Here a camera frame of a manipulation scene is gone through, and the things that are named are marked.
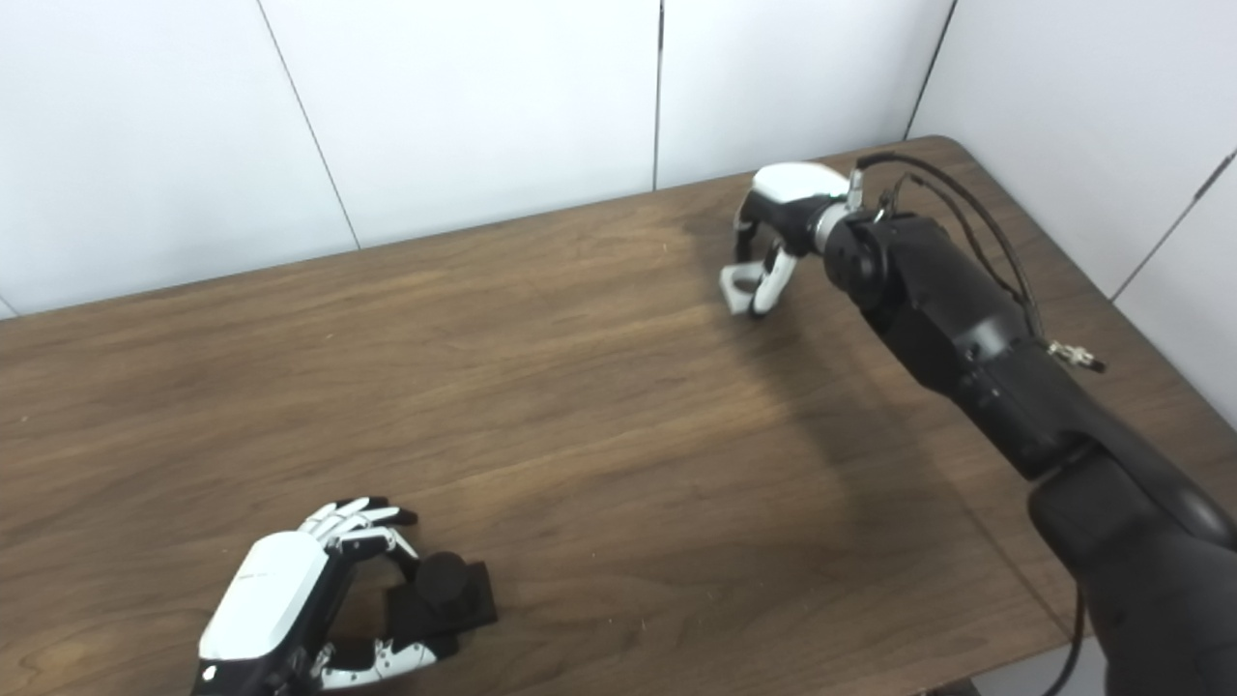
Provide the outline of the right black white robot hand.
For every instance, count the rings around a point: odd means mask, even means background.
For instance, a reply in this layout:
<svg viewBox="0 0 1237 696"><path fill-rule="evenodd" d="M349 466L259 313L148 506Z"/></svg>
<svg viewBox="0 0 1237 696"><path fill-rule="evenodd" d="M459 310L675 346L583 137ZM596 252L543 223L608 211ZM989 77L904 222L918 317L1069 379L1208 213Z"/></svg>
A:
<svg viewBox="0 0 1237 696"><path fill-rule="evenodd" d="M849 177L809 161L764 164L734 213L734 265L722 269L726 300L762 318L778 304L800 260L823 256L834 226L857 210Z"/></svg>

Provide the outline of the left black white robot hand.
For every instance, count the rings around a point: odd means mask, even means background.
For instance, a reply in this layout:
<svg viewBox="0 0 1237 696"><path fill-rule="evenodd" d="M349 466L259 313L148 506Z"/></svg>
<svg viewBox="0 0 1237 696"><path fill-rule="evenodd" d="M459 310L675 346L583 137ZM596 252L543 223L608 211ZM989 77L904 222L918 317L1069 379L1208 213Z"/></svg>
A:
<svg viewBox="0 0 1237 696"><path fill-rule="evenodd" d="M194 695L322 695L354 690L455 656L455 637L398 633L332 642L357 565L388 558L414 580L421 558L402 535L414 511L383 497L318 507L294 529L254 541L198 643Z"/></svg>

